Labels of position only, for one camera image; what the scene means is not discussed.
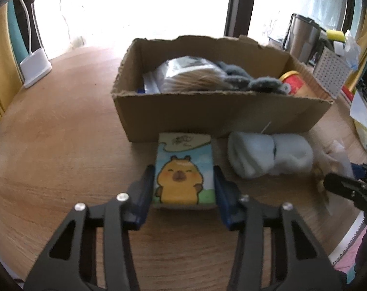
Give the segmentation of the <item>light blue sock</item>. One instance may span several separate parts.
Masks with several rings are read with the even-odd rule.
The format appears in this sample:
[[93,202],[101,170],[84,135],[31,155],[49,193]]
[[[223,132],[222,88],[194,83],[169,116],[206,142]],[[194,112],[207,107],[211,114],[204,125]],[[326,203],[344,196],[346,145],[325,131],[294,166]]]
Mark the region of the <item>light blue sock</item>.
[[228,160],[241,178],[254,179],[309,173],[314,153],[309,142],[298,134],[233,132],[228,137]]

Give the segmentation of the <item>capybara tissue pack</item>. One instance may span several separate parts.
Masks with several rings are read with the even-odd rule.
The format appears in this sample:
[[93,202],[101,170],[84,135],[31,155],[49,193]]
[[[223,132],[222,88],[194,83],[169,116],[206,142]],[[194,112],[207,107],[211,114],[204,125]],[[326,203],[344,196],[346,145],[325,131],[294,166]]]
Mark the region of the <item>capybara tissue pack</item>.
[[156,208],[181,210],[216,207],[210,135],[159,135],[153,204]]

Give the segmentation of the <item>red yellow tin can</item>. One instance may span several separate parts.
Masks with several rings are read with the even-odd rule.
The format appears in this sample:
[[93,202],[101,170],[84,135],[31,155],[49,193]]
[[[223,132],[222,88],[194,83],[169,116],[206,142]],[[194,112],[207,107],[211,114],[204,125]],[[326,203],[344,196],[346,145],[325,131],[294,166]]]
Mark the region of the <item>red yellow tin can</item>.
[[283,83],[283,87],[288,95],[310,98],[314,98],[316,96],[298,71],[290,70],[283,74],[279,80]]

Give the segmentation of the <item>dark grey sock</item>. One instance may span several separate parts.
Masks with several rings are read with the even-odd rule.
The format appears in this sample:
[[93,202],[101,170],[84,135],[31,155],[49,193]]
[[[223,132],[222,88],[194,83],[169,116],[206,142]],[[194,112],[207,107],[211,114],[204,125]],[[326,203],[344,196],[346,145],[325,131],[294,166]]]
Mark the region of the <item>dark grey sock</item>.
[[226,73],[224,81],[230,84],[235,90],[288,94],[287,88],[277,78],[270,76],[253,78],[242,67],[229,65],[222,61],[216,61],[215,65]]

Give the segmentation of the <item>blue pouch pack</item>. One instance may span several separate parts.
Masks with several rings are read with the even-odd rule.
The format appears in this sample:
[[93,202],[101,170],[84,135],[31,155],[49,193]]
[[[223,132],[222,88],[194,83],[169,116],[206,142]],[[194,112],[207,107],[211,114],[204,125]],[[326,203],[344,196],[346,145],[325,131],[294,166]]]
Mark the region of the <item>blue pouch pack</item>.
[[143,75],[143,87],[137,90],[139,94],[159,94],[160,89],[158,87],[157,79],[153,72],[147,72]]

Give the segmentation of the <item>cotton swab plastic bag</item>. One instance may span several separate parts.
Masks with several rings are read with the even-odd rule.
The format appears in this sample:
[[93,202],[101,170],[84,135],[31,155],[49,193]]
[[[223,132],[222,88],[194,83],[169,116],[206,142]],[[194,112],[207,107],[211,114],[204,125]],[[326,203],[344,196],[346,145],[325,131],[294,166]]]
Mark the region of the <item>cotton swab plastic bag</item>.
[[163,62],[153,72],[161,93],[232,90],[227,74],[213,62],[184,56]]

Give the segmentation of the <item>white paper sheet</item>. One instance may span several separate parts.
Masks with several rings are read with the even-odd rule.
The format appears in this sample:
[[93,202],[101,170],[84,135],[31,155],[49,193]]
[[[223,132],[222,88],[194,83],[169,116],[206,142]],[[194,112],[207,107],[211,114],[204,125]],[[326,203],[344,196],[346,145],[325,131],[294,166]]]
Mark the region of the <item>white paper sheet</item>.
[[363,97],[356,91],[352,100],[350,117],[367,128],[367,104]]

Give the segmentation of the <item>red package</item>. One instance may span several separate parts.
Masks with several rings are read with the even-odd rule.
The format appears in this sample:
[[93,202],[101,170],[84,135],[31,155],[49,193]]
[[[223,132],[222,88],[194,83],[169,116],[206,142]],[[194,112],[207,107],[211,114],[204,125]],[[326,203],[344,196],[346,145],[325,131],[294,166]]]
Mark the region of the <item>red package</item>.
[[354,99],[354,94],[346,86],[342,86],[341,92],[346,101],[351,105]]

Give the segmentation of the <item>white perforated basket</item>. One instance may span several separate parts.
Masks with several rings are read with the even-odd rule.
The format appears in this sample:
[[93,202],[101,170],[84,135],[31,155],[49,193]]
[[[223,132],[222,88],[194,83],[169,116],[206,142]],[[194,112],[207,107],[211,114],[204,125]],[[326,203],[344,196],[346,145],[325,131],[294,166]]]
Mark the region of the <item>white perforated basket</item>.
[[350,75],[351,69],[346,61],[327,47],[324,47],[322,55],[313,70],[313,76],[319,85],[332,98],[337,98]]

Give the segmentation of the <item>crumpled clear plastic bag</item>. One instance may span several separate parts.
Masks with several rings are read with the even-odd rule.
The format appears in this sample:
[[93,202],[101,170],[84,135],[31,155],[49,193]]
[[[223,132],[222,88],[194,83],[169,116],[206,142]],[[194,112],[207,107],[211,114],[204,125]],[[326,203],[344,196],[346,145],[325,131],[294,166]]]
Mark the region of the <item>crumpled clear plastic bag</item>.
[[359,56],[361,54],[361,47],[357,44],[356,40],[353,38],[351,31],[347,30],[345,33],[345,44],[344,44],[344,59],[348,67],[357,71],[359,66]]

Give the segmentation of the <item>yellow green sponge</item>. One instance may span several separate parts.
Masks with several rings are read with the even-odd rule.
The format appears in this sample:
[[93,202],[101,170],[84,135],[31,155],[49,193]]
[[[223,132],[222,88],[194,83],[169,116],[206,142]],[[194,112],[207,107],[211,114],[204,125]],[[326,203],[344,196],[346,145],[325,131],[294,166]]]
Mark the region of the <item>yellow green sponge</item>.
[[345,35],[342,31],[339,30],[326,30],[327,39],[330,41],[338,41],[341,43],[346,42]]

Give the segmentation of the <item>open cardboard box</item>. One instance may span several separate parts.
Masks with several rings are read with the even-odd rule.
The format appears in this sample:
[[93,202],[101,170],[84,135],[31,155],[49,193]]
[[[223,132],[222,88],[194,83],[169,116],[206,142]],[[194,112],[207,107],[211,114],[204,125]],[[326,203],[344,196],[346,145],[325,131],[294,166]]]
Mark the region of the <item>open cardboard box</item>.
[[[278,78],[295,70],[312,91],[308,97],[255,91],[190,91],[145,94],[143,76],[169,59],[185,55],[244,68],[251,76]],[[267,134],[310,130],[333,99],[306,66],[288,52],[255,40],[184,35],[175,40],[136,39],[128,48],[111,91],[125,133],[132,142],[156,141],[162,132],[226,137],[233,131]]]

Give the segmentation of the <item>white desk lamp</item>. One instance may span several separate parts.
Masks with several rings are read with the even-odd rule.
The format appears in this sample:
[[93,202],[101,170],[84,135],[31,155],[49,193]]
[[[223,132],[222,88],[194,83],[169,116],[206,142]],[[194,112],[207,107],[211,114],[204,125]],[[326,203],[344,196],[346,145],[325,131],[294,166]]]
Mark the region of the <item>white desk lamp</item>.
[[26,16],[28,29],[28,56],[20,62],[19,68],[24,79],[23,86],[25,89],[28,89],[35,85],[42,78],[46,77],[52,70],[52,65],[42,47],[32,51],[32,29],[30,16],[28,14],[28,9],[24,0],[19,1]]

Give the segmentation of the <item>yellow teal curtain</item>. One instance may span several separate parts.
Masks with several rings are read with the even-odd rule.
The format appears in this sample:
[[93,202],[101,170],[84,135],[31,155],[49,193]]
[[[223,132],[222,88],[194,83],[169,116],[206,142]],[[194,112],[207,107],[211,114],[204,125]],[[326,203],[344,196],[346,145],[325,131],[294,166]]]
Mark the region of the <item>yellow teal curtain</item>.
[[28,55],[12,1],[0,8],[0,121],[23,86],[19,64]]

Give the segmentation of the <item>black window frame post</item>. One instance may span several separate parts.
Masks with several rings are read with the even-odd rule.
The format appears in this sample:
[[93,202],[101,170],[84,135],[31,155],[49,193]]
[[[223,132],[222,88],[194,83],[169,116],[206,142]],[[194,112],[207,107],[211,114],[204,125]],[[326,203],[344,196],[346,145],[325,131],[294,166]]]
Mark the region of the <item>black window frame post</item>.
[[247,35],[255,0],[229,0],[224,35],[238,38]]

